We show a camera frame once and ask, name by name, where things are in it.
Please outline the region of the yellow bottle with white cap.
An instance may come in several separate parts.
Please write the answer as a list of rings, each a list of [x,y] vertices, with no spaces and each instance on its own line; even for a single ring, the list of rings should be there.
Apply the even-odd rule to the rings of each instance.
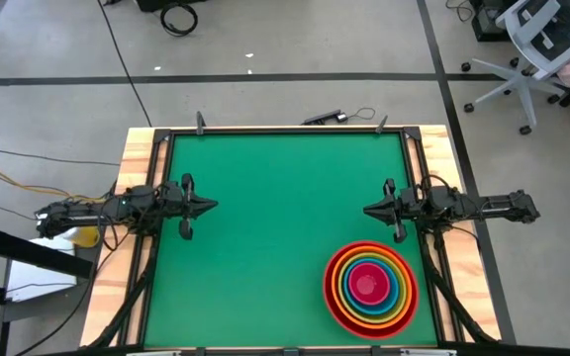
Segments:
[[[93,226],[73,227],[62,233],[60,237],[83,248],[94,247],[100,239],[98,229]]]

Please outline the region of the black desk beam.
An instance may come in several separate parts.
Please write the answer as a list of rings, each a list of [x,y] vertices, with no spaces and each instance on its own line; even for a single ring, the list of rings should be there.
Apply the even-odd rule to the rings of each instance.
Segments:
[[[91,261],[32,243],[1,230],[0,256],[79,278],[89,279],[94,271]]]

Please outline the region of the grey office chair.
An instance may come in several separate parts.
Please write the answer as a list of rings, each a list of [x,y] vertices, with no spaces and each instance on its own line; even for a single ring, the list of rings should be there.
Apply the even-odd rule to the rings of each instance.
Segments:
[[[519,132],[527,135],[537,125],[531,92],[548,94],[553,104],[570,89],[557,76],[570,62],[570,0],[518,0],[496,19],[496,25],[507,31],[518,56],[507,67],[478,58],[462,63],[464,72],[479,66],[504,80],[463,110],[472,113],[484,102],[516,92],[526,117]]]

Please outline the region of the orange bowl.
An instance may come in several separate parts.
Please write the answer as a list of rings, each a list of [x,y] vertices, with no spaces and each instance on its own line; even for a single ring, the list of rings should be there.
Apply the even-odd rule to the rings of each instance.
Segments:
[[[324,275],[324,298],[333,318],[363,338],[388,338],[403,331],[417,312],[419,296],[408,262],[379,242],[342,247]]]

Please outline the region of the white paper sheet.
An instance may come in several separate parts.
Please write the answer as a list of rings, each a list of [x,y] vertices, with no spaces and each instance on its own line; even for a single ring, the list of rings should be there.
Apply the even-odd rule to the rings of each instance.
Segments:
[[[22,302],[59,292],[77,284],[77,278],[24,262],[12,261],[6,299]]]

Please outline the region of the yellow-green bowl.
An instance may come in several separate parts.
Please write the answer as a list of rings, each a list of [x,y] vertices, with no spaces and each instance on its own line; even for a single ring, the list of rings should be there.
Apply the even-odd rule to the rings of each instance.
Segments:
[[[398,304],[391,311],[384,313],[382,315],[374,316],[374,315],[363,314],[356,311],[348,303],[342,291],[341,282],[343,281],[347,265],[350,262],[353,262],[355,259],[363,257],[381,258],[383,261],[390,264],[390,266],[398,274],[400,279],[400,285],[401,285],[400,300]],[[336,289],[336,294],[339,297],[338,304],[344,309],[344,313],[346,314],[346,316],[357,324],[360,325],[367,324],[370,328],[374,329],[381,329],[384,327],[388,327],[392,324],[396,324],[399,322],[399,320],[402,317],[407,316],[409,314],[409,308],[415,294],[414,287],[412,285],[411,274],[405,268],[404,264],[402,262],[399,262],[395,258],[388,257],[382,253],[373,252],[373,251],[360,251],[358,253],[354,253],[352,256],[349,256],[348,258],[344,258],[342,265],[337,270],[335,289]]]

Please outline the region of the small pink bowl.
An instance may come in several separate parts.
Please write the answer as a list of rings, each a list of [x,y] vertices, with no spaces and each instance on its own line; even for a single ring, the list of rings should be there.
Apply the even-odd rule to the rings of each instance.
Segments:
[[[359,262],[351,270],[347,281],[350,294],[361,304],[376,306],[390,294],[391,282],[385,269],[375,262]]]

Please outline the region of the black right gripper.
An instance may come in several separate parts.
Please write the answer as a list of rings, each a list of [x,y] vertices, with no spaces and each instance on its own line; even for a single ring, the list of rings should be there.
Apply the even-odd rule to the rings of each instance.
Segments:
[[[363,213],[377,221],[393,225],[395,227],[393,239],[396,243],[402,243],[407,237],[403,220],[413,220],[417,213],[414,190],[403,189],[399,195],[396,195],[395,181],[389,178],[384,182],[383,192],[385,197],[377,203],[364,207]]]

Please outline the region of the blue bowl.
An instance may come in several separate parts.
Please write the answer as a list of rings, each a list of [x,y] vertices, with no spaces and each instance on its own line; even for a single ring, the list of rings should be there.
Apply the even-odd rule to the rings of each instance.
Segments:
[[[391,291],[388,297],[379,305],[376,306],[367,306],[359,303],[349,292],[347,281],[350,274],[351,268],[359,263],[359,262],[375,262],[380,264],[388,274],[391,282]],[[345,270],[343,281],[341,282],[342,291],[348,301],[348,303],[357,311],[363,314],[368,315],[382,315],[384,313],[390,312],[399,302],[400,300],[400,292],[401,292],[401,285],[400,279],[398,274],[394,271],[394,269],[390,266],[389,263],[383,261],[381,258],[377,257],[363,257],[355,259],[353,262],[350,262]]]

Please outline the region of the black equipment box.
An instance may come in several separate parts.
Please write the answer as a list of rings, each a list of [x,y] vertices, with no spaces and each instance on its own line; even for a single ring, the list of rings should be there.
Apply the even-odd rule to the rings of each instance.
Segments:
[[[479,43],[508,42],[507,31],[496,25],[496,19],[517,0],[469,0],[474,10],[472,29]]]

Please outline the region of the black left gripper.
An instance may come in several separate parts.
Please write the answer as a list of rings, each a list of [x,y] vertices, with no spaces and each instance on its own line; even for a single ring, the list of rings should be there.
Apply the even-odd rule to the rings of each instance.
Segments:
[[[193,218],[197,219],[201,215],[213,209],[218,202],[215,200],[199,197],[193,194],[194,180],[190,173],[184,173],[181,181],[166,181],[161,187],[161,200],[163,201],[163,211],[167,217],[181,217],[179,223],[179,234],[185,240],[193,237],[191,225],[191,199],[197,205],[193,209]]]

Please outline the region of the large red bowl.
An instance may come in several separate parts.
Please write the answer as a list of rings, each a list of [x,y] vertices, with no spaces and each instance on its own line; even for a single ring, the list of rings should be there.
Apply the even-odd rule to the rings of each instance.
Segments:
[[[370,328],[367,324],[360,325],[350,320],[344,313],[344,309],[338,304],[339,297],[336,294],[337,270],[342,265],[343,259],[352,256],[360,251],[373,251],[382,253],[388,257],[402,262],[411,274],[412,285],[414,287],[414,298],[409,308],[409,314],[402,317],[398,323],[381,329]],[[394,249],[379,242],[356,241],[339,249],[329,260],[323,279],[323,292],[326,305],[333,319],[351,334],[364,339],[382,340],[401,334],[415,318],[415,314],[420,308],[420,287],[415,277],[413,269],[408,262]]]

